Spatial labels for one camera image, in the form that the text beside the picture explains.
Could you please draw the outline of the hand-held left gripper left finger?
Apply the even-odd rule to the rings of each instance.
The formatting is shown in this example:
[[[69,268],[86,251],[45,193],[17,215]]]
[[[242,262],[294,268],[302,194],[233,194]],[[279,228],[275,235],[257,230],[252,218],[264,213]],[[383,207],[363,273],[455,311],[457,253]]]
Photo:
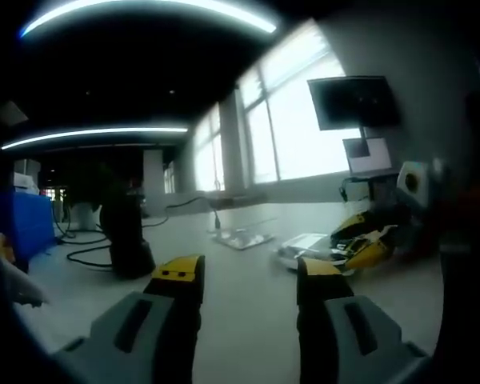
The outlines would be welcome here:
[[[202,254],[159,265],[143,292],[96,318],[56,359],[78,383],[191,383],[204,277]]]

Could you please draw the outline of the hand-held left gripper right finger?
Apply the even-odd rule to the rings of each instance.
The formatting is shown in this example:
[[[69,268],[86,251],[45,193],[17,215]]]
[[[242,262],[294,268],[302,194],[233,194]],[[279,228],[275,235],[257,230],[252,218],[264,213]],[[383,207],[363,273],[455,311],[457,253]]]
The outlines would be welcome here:
[[[428,356],[337,267],[298,260],[297,330],[302,383],[418,383]]]

